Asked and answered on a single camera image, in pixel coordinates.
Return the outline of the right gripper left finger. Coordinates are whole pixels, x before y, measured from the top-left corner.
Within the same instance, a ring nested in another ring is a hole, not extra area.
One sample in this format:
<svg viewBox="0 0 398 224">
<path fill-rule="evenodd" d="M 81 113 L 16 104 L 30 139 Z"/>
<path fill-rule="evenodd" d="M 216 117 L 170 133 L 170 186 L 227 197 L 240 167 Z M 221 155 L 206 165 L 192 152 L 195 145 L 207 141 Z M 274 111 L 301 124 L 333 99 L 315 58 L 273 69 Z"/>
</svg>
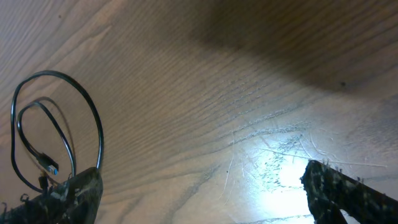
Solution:
<svg viewBox="0 0 398 224">
<path fill-rule="evenodd" d="M 94 224 L 103 194 L 100 171 L 90 167 L 56 186 L 47 187 L 34 198 L 20 196 L 18 207 L 1 213 L 1 223 Z"/>
</svg>

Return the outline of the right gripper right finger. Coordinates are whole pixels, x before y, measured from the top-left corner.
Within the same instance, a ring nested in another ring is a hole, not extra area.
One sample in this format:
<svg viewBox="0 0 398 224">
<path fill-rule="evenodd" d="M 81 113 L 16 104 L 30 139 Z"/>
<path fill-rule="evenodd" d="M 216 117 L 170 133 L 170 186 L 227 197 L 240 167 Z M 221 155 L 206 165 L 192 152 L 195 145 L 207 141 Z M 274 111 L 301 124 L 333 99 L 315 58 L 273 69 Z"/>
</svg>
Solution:
<svg viewBox="0 0 398 224">
<path fill-rule="evenodd" d="M 309 160 L 300 178 L 315 223 L 346 223 L 345 211 L 361 224 L 397 223 L 397 201 L 328 164 Z"/>
</svg>

